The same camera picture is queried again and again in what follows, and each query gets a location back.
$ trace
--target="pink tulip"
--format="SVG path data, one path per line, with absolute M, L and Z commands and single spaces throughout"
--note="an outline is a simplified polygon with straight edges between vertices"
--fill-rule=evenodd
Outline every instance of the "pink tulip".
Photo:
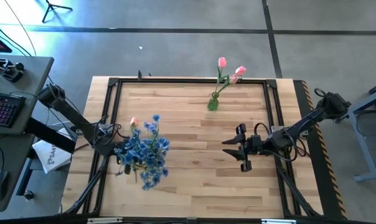
M 219 67 L 224 68 L 226 65 L 227 65 L 227 60 L 225 59 L 225 57 L 220 57 L 219 58 Z
M 236 69 L 235 74 L 240 77 L 245 73 L 245 71 L 246 71 L 246 68 L 241 66 L 241 67 Z
M 239 76 L 237 74 L 233 74 L 231 77 L 230 77 L 230 84 L 235 84 L 239 79 Z
M 138 124 L 138 120 L 137 120 L 137 118 L 131 118 L 131 121 L 130 121 L 130 125 L 132 126 L 132 127 L 135 127 L 135 126 L 137 126 L 137 124 Z

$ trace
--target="keyboard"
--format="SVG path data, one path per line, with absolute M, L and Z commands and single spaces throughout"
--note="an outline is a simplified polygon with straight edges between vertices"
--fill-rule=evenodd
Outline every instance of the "keyboard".
M 0 93 L 0 126 L 11 128 L 26 98 Z

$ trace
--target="small green vase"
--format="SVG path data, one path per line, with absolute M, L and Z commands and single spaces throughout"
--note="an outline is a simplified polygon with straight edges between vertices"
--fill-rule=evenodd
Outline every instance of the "small green vase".
M 217 111 L 219 108 L 219 100 L 217 99 L 219 97 L 219 93 L 213 92 L 212 98 L 209 100 L 209 103 L 207 104 L 207 109 L 210 111 Z

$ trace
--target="wooden tabletop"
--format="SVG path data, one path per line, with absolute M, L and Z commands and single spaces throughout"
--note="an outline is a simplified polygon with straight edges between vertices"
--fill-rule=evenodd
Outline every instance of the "wooden tabletop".
M 93 77 L 84 116 L 91 122 L 101 118 L 109 77 Z M 277 79 L 285 125 L 301 119 L 291 79 Z M 120 166 L 111 157 L 106 177 L 101 216 L 124 217 L 211 217 L 282 218 L 280 192 L 272 156 L 251 156 L 253 170 L 240 172 L 241 162 L 222 152 L 221 142 L 235 135 L 245 123 L 248 135 L 256 123 L 268 124 L 263 87 L 239 84 L 221 92 L 218 111 L 208 111 L 214 84 L 124 83 L 116 122 L 129 135 L 130 119 L 139 126 L 160 114 L 160 133 L 171 141 L 166 157 L 169 176 L 149 191 L 134 174 L 115 176 Z M 111 96 L 111 113 L 116 91 Z M 262 139 L 266 138 L 260 130 Z M 77 147 L 85 144 L 78 139 Z M 73 155 L 62 198 L 69 208 L 87 185 L 93 150 L 84 147 Z M 322 213 L 313 166 L 309 157 L 293 162 L 296 185 L 315 211 Z M 291 194 L 287 191 L 290 208 Z

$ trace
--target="gray floor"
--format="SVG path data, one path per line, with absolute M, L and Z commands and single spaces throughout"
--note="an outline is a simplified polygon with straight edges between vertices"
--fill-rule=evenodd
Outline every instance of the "gray floor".
M 22 23 L 35 26 L 266 29 L 261 0 L 53 0 L 73 11 L 57 9 L 57 16 L 51 12 L 46 24 L 41 23 L 44 1 L 9 2 Z M 376 0 L 268 0 L 268 5 L 274 29 L 376 30 Z M 32 52 L 16 23 L 0 1 L 1 27 Z M 275 77 L 267 34 L 29 31 L 29 35 L 37 55 L 55 58 L 50 76 L 80 110 L 94 75 L 136 75 L 140 69 L 154 76 L 209 77 L 215 76 L 217 59 L 224 56 L 231 69 L 246 66 L 247 77 Z M 275 39 L 284 78 L 306 80 L 311 89 L 339 92 L 352 103 L 376 85 L 376 35 L 275 35 Z M 313 94 L 313 102 L 318 99 Z M 47 110 L 38 105 L 34 117 L 45 122 Z M 49 124 L 56 122 L 51 116 Z M 351 125 L 324 121 L 321 128 L 349 218 L 376 222 L 376 180 L 357 184 L 352 178 L 368 170 Z M 0 218 L 57 213 L 66 176 L 35 171 L 29 188 L 37 198 L 25 202 L 14 197 Z

